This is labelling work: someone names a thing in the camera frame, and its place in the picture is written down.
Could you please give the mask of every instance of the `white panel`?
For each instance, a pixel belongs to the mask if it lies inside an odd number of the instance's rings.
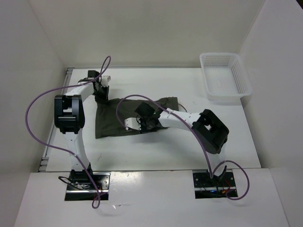
[[[74,70],[70,84],[86,77],[87,71]],[[109,69],[106,75],[112,78],[109,83],[110,99],[131,94],[145,95],[153,100],[175,96],[189,112],[212,110],[230,130],[226,159],[236,161],[244,168],[260,167],[240,100],[207,100],[201,69]],[[207,169],[202,149],[188,131],[167,129],[142,135],[95,139],[97,104],[94,96],[86,99],[83,108],[86,119],[83,142],[94,171]],[[54,131],[53,144],[66,148],[59,130]],[[71,170],[67,153],[51,148],[49,151],[47,171]]]
[[[0,1],[0,31],[0,225],[11,227],[29,173],[38,170],[44,150],[26,131],[26,107],[63,83],[64,68],[27,1]],[[43,140],[52,122],[53,96],[37,102],[29,116]]]
[[[195,199],[192,171],[112,172],[109,200],[64,201],[67,173],[31,174],[15,227],[287,227],[268,169],[248,169],[240,201]],[[246,178],[234,170],[237,191]]]
[[[290,226],[302,226],[303,10],[267,0],[240,55],[253,86],[243,100],[258,156],[272,172]]]
[[[67,66],[199,66],[237,52],[264,0],[29,0]]]

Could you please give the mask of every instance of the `white wall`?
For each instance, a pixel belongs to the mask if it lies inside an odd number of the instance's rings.
[[[264,0],[29,0],[65,65],[199,66],[237,52]]]
[[[267,0],[240,55],[253,86],[244,111],[263,167],[272,168],[291,227],[302,226],[303,10]]]
[[[26,107],[39,93],[62,85],[65,73],[26,0],[0,1],[0,31],[0,225],[11,227],[44,150],[26,131]],[[53,96],[30,112],[30,125],[43,140],[52,122]]]

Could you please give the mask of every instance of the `white floor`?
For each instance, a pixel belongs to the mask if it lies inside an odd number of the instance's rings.
[[[70,85],[87,76],[88,69],[73,70]],[[108,69],[109,98],[131,94],[145,95],[157,100],[176,96],[189,112],[212,110],[230,130],[226,143],[226,159],[244,168],[260,168],[257,152],[250,134],[240,100],[212,102],[206,99],[201,69]],[[168,129],[144,135],[95,139],[97,105],[90,96],[84,103],[85,150],[94,171],[143,171],[206,169],[202,150],[194,136],[184,130]],[[66,147],[58,129],[52,144]],[[46,171],[70,171],[68,154],[49,148]]]
[[[64,201],[68,173],[33,173],[15,227],[287,227],[268,169],[247,169],[250,191],[240,201],[195,199],[192,171],[112,172],[109,200]],[[246,178],[236,169],[238,194]]]

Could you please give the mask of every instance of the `wire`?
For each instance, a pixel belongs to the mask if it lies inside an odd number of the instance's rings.
[[[63,151],[65,151],[65,152],[68,152],[68,153],[74,155],[75,158],[79,161],[79,163],[80,163],[81,166],[83,167],[85,173],[87,174],[87,176],[89,177],[90,181],[91,181],[92,184],[94,185],[94,188],[96,189],[97,194],[98,194],[98,196],[97,196],[96,198],[94,198],[94,200],[93,200],[93,202],[92,202],[92,205],[91,205],[94,209],[97,209],[97,208],[100,206],[101,194],[100,194],[100,192],[99,192],[99,189],[98,189],[96,183],[94,182],[93,178],[91,177],[91,175],[89,174],[88,170],[86,169],[84,163],[81,161],[81,159],[80,159],[74,152],[72,152],[72,151],[70,151],[70,150],[67,150],[67,149],[64,149],[64,148],[61,148],[61,147],[57,147],[57,146],[54,146],[54,145],[45,143],[45,142],[43,142],[42,140],[38,139],[38,138],[33,134],[33,132],[31,131],[31,129],[30,129],[29,125],[28,125],[28,112],[29,112],[30,108],[32,107],[32,105],[35,103],[35,101],[37,101],[37,99],[39,99],[40,97],[44,96],[45,94],[48,94],[48,93],[50,93],[50,92],[57,91],[57,90],[66,89],[66,88],[83,86],[83,85],[86,85],[86,84],[88,84],[88,83],[91,83],[91,82],[96,81],[96,80],[99,79],[99,78],[102,76],[102,74],[108,69],[109,64],[110,64],[110,61],[111,61],[111,57],[110,57],[110,56],[107,56],[107,57],[105,58],[105,60],[103,61],[103,64],[102,64],[102,67],[101,67],[101,71],[100,71],[100,74],[99,74],[97,77],[95,77],[94,79],[88,81],[87,83],[77,84],[77,85],[71,85],[71,86],[64,86],[64,87],[58,87],[58,88],[53,88],[53,89],[50,89],[50,90],[48,90],[48,91],[45,91],[45,92],[41,93],[40,95],[38,95],[36,98],[34,98],[34,99],[32,100],[32,102],[28,105],[27,110],[26,110],[26,112],[25,112],[25,125],[26,125],[26,127],[27,127],[27,131],[29,132],[29,134],[30,134],[36,141],[38,141],[39,143],[41,143],[41,144],[43,144],[43,145],[45,145],[45,146],[48,146],[48,147],[50,147],[50,148],[59,149],[59,150],[63,150]]]
[[[70,178],[67,178],[67,177],[65,177],[65,176],[59,176],[58,179],[59,179],[60,181],[62,181],[63,183],[69,185],[70,187],[73,187],[73,188],[78,189],[78,190],[83,190],[83,189],[78,188],[77,186],[73,185],[72,183],[70,183],[70,182],[71,182],[71,179],[70,179]]]
[[[219,197],[219,188],[218,188],[218,184],[216,184],[216,190],[217,190],[217,192],[216,192],[216,197]]]
[[[221,165],[223,165],[223,164],[226,163],[226,162],[230,162],[230,163],[235,164],[235,165],[244,173],[244,175],[245,175],[245,177],[246,177],[246,180],[247,180],[247,188],[246,188],[245,193],[244,193],[241,197],[238,197],[238,198],[231,198],[231,197],[228,196],[228,193],[230,193],[230,192],[232,192],[232,191],[235,191],[235,189],[230,189],[228,192],[225,193],[226,198],[228,198],[228,199],[230,199],[230,200],[240,200],[240,199],[244,198],[244,197],[247,195],[248,191],[250,190],[250,179],[248,178],[247,173],[245,172],[245,170],[244,170],[238,163],[236,163],[236,162],[234,162],[234,161],[231,161],[231,160],[225,160],[225,161],[223,161],[223,162],[220,162],[219,165],[217,165],[216,168],[214,169],[214,172],[215,172]]]
[[[187,109],[182,104],[178,103],[178,105],[181,106],[185,110],[185,112],[187,113]]]
[[[248,193],[248,191],[249,191],[249,189],[250,189],[250,180],[249,180],[249,178],[248,178],[247,173],[245,172],[245,170],[244,170],[239,164],[237,164],[236,162],[230,161],[230,160],[225,160],[225,161],[219,163],[219,164],[215,167],[214,171],[212,171],[211,165],[210,165],[210,161],[209,161],[209,158],[208,158],[208,155],[207,155],[207,152],[206,152],[206,149],[205,149],[205,147],[204,147],[202,141],[200,140],[199,136],[196,134],[196,132],[190,127],[189,124],[186,123],[186,121],[184,121],[181,117],[179,117],[179,116],[178,116],[177,114],[175,114],[173,111],[172,111],[172,112],[168,111],[167,109],[163,108],[161,105],[159,105],[159,104],[156,103],[155,101],[151,100],[150,98],[148,98],[148,97],[146,97],[146,96],[142,96],[142,95],[129,95],[129,96],[126,96],[126,97],[124,97],[123,99],[120,100],[120,102],[118,103],[118,105],[117,105],[117,107],[116,107],[116,116],[117,116],[118,121],[120,122],[120,124],[121,124],[123,127],[125,127],[125,125],[124,125],[124,123],[122,122],[122,120],[121,120],[120,117],[119,117],[119,108],[120,108],[120,106],[121,106],[121,103],[122,103],[124,100],[126,100],[127,98],[130,98],[130,97],[141,97],[141,98],[145,98],[145,99],[149,100],[150,102],[153,102],[153,103],[154,103],[157,107],[159,107],[161,110],[163,110],[163,111],[165,111],[165,112],[167,112],[167,113],[169,113],[169,114],[175,116],[175,117],[178,118],[182,123],[185,124],[185,126],[193,133],[193,135],[195,136],[195,138],[197,139],[198,143],[200,144],[200,146],[201,146],[201,148],[202,148],[202,151],[203,151],[203,153],[204,153],[204,155],[205,155],[205,159],[206,159],[206,162],[207,162],[207,166],[208,166],[208,169],[209,169],[209,173],[210,173],[210,178],[211,178],[211,179],[214,177],[214,174],[215,174],[216,170],[217,170],[221,165],[223,165],[224,163],[230,162],[230,163],[235,164],[235,165],[244,173],[244,175],[246,176],[246,179],[247,179],[247,189],[246,189],[246,192],[245,192],[241,197],[238,197],[238,198],[231,198],[231,197],[228,196],[228,193],[231,192],[232,190],[228,191],[225,195],[226,195],[226,197],[227,197],[228,199],[230,199],[230,200],[240,200],[240,199],[242,199],[243,197],[245,197],[245,196],[247,195],[247,193]]]
[[[199,184],[200,188],[203,188],[204,191],[207,191],[206,188],[202,185],[202,182],[196,180],[195,185],[197,185],[197,183]]]
[[[225,180],[225,182],[228,184],[228,190],[229,190],[232,186],[227,180]]]
[[[84,190],[89,189],[89,184],[87,183],[80,183],[79,186],[81,186]]]
[[[210,166],[209,158],[208,158],[208,156],[207,156],[207,153],[206,153],[206,150],[205,150],[205,148],[204,148],[203,143],[202,143],[201,140],[199,139],[199,136],[198,136],[198,135],[195,133],[195,131],[189,126],[189,124],[187,124],[186,121],[184,121],[181,117],[179,117],[178,115],[176,115],[174,112],[169,112],[167,109],[163,108],[161,105],[159,105],[158,103],[154,102],[154,101],[151,100],[150,98],[148,98],[148,97],[146,97],[146,96],[142,96],[142,95],[129,95],[129,96],[126,96],[126,97],[122,98],[122,99],[120,100],[120,102],[118,103],[117,107],[116,107],[116,116],[117,116],[117,119],[118,119],[118,121],[120,122],[120,124],[121,124],[123,127],[125,127],[124,123],[122,122],[122,120],[121,120],[120,117],[119,117],[119,112],[118,112],[118,110],[119,110],[119,108],[120,108],[120,106],[121,106],[121,104],[122,104],[122,102],[123,102],[124,100],[126,100],[127,98],[130,98],[130,97],[134,97],[134,96],[141,97],[141,98],[145,98],[145,99],[151,101],[151,102],[154,103],[157,107],[159,107],[161,110],[163,110],[163,111],[165,111],[165,112],[167,112],[167,113],[170,113],[171,115],[177,117],[181,122],[183,122],[183,123],[186,125],[186,127],[193,133],[193,135],[195,136],[195,138],[196,138],[197,141],[199,142],[199,144],[200,144],[200,146],[201,146],[201,148],[202,148],[202,150],[203,150],[203,152],[204,152],[205,158],[206,158],[207,166],[208,166],[208,169],[209,169],[209,172],[210,172],[210,178],[213,178],[214,173],[212,172],[212,168],[211,168],[211,166]]]

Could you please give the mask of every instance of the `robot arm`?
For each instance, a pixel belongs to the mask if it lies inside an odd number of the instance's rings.
[[[90,170],[90,163],[85,154],[82,138],[82,128],[85,123],[83,102],[90,95],[94,95],[98,100],[108,100],[108,82],[110,81],[110,76],[102,76],[100,80],[85,84],[98,75],[99,72],[90,70],[88,77],[78,82],[78,84],[83,84],[83,86],[76,87],[64,95],[57,95],[55,97],[55,126],[63,133],[68,149],[81,159],[88,170]],[[82,165],[80,165],[75,157],[71,157],[71,162],[71,170],[74,174],[83,172]]]
[[[211,110],[205,109],[202,113],[185,113],[169,108],[167,110],[175,113],[191,126],[208,153],[220,154],[227,141],[229,130]],[[188,130],[177,117],[161,109],[155,110],[145,102],[142,102],[135,112],[140,118],[127,118],[125,125],[127,128],[139,130],[140,133],[169,127]]]

